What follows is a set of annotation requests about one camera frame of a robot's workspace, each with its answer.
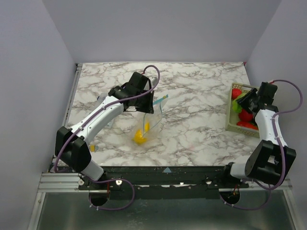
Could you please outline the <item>green toy pepper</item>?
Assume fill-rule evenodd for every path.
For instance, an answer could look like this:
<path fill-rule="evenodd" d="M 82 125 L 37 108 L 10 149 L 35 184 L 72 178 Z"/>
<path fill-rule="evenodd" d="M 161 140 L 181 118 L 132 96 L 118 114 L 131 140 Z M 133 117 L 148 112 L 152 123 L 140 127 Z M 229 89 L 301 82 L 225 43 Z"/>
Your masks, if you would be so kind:
<path fill-rule="evenodd" d="M 232 109 L 234 112 L 236 113 L 241 113 L 242 112 L 242 106 L 240 106 L 237 102 L 237 100 L 241 99 L 242 97 L 244 97 L 246 95 L 246 93 L 241 93 L 238 97 L 236 97 L 233 101 L 232 101 Z"/>

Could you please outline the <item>red toy tomato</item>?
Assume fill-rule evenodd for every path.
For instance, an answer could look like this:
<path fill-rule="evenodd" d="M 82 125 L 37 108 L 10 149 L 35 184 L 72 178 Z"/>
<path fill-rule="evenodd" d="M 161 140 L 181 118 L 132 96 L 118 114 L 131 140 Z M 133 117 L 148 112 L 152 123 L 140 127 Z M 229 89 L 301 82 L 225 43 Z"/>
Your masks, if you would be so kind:
<path fill-rule="evenodd" d="M 251 122 L 253 120 L 253 114 L 244 109 L 238 114 L 238 117 L 241 121 Z"/>

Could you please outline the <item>red toy chili pepper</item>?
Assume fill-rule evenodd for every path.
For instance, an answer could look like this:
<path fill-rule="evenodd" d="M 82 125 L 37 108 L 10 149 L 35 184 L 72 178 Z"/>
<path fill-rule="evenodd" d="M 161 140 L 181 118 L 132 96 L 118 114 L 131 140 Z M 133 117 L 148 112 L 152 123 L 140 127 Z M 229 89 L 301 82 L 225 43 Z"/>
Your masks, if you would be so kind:
<path fill-rule="evenodd" d="M 249 128 L 249 129 L 254 129 L 254 130 L 258 130 L 257 125 L 250 123 L 250 122 L 246 122 L 246 121 L 239 121 L 236 124 L 237 126 L 240 127 L 245 127 L 245 128 Z"/>

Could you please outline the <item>clear zip top bag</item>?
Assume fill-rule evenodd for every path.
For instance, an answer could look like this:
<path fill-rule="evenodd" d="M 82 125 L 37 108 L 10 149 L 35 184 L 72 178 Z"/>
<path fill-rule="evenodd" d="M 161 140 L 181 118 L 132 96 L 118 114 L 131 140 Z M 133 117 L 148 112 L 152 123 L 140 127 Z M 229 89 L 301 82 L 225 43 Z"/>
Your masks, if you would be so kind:
<path fill-rule="evenodd" d="M 154 108 L 154 113 L 153 114 L 146 114 L 146 113 L 141 113 L 135 122 L 135 125 L 132 129 L 131 132 L 131 140 L 133 139 L 135 132 L 138 129 L 142 130 L 143 136 L 148 138 L 148 141 L 140 146 L 144 146 L 147 144 L 149 141 L 152 141 L 159 136 L 159 132 L 161 131 L 161 122 L 164 117 L 163 115 L 163 107 L 167 103 L 167 99 L 163 99 L 163 97 L 159 98 L 158 100 L 153 102 L 153 108 Z M 150 130 L 146 133 L 143 132 L 143 127 L 146 122 L 150 123 Z"/>

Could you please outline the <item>yellow toy banana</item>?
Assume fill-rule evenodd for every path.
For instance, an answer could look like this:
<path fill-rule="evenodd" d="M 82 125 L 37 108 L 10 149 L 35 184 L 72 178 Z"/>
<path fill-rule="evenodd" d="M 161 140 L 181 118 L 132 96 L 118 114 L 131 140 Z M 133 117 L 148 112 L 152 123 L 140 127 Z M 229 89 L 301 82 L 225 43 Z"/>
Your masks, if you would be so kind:
<path fill-rule="evenodd" d="M 150 123 L 146 122 L 143 127 L 143 132 L 146 133 L 150 130 Z"/>

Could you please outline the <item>yellow toy lemon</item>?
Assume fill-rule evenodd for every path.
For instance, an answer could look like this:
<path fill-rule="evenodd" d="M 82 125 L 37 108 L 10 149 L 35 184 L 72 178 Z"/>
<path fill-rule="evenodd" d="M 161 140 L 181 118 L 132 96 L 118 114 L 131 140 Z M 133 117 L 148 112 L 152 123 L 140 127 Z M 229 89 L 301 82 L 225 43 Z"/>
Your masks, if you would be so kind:
<path fill-rule="evenodd" d="M 148 141 L 148 138 L 143 136 L 142 130 L 138 129 L 132 139 L 136 144 L 142 145 Z"/>

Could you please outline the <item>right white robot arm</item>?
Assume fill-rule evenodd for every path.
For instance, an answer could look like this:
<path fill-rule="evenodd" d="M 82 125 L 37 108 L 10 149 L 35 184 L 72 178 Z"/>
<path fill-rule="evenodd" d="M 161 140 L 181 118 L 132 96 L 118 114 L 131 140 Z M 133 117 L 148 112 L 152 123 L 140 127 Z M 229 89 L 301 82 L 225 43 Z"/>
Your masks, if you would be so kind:
<path fill-rule="evenodd" d="M 278 87 L 273 82 L 262 82 L 242 97 L 237 105 L 253 116 L 260 142 L 246 163 L 229 163 L 221 175 L 223 186 L 230 188 L 242 180 L 250 179 L 267 184 L 267 190 L 279 187 L 295 158 L 296 151 L 286 144 L 279 127 L 278 108 L 273 105 Z"/>

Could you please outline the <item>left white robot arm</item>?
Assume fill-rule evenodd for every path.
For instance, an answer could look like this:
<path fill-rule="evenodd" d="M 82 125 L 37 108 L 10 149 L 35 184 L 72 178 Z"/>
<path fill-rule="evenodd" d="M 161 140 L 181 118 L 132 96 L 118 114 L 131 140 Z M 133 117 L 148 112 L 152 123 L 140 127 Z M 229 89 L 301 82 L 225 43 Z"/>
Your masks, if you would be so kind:
<path fill-rule="evenodd" d="M 94 137 L 114 118 L 135 107 L 138 112 L 152 114 L 155 84 L 143 74 L 134 72 L 130 80 L 113 87 L 107 97 L 86 118 L 70 128 L 62 126 L 56 134 L 55 155 L 75 172 L 90 178 L 95 189 L 106 185 L 101 166 L 92 160 L 88 145 Z"/>

